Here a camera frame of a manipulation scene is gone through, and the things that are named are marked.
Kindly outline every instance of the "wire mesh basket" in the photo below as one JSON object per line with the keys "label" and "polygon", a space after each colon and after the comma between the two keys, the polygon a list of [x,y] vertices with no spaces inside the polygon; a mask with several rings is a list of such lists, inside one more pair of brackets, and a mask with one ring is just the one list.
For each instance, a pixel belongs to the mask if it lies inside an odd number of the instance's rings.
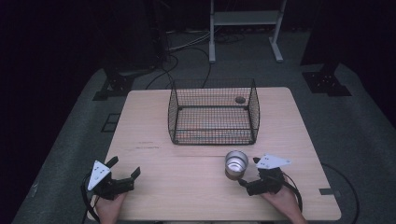
{"label": "wire mesh basket", "polygon": [[168,130],[177,145],[252,145],[260,125],[254,79],[172,82]]}

